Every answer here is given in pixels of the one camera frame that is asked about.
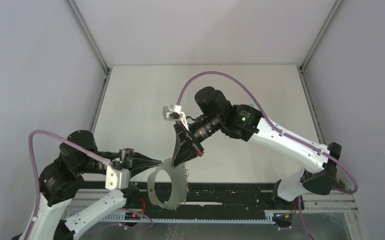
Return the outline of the metal disc keyring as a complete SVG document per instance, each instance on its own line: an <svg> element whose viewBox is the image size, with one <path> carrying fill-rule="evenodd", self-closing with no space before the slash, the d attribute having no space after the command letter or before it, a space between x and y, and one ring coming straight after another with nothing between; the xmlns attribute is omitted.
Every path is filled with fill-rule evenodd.
<svg viewBox="0 0 385 240"><path fill-rule="evenodd" d="M162 209L175 210L186 201L189 191L189 173L185 165L185 163L181 163L178 166L172 166L172 159L168 158L157 166L154 172L148 176L147 193L148 199L152 205L158 206ZM166 172L169 176L170 182L166 183L170 184L170 187L159 187L159 185L163 183L157 182L156 178L158 173L162 171ZM160 191L169 194L167 200L162 201L159 199L158 192Z"/></svg>

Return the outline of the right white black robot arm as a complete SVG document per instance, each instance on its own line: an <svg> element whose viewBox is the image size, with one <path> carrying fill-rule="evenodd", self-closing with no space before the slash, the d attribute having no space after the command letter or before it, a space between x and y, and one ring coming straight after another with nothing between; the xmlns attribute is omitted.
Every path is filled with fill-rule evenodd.
<svg viewBox="0 0 385 240"><path fill-rule="evenodd" d="M165 106L162 111L165 120L175 122L173 167L202 157L202 142L221 131L229 138L269 147L301 165L298 172L276 182L271 202L277 209L286 208L303 194L326 196L334 189L337 164L331 158L340 156L339 144L316 144L285 128L276 131L261 111L245 104L232 105L211 86L199 90L194 99L202 114L192 123L187 122L180 105Z"/></svg>

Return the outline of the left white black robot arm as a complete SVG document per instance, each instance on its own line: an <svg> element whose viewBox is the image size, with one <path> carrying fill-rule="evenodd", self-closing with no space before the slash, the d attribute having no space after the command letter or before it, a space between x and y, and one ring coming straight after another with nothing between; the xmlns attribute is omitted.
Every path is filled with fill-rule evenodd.
<svg viewBox="0 0 385 240"><path fill-rule="evenodd" d="M42 134L60 141L59 155L42 172L38 171L33 138ZM35 205L27 227L18 240L77 240L107 215L123 210L137 220L146 205L131 177L161 164L125 148L119 152L98 151L94 135L77 130L63 138L46 130L34 130L28 136L28 148L35 180ZM84 210L64 217L77 192L86 187L83 174L103 174L107 193Z"/></svg>

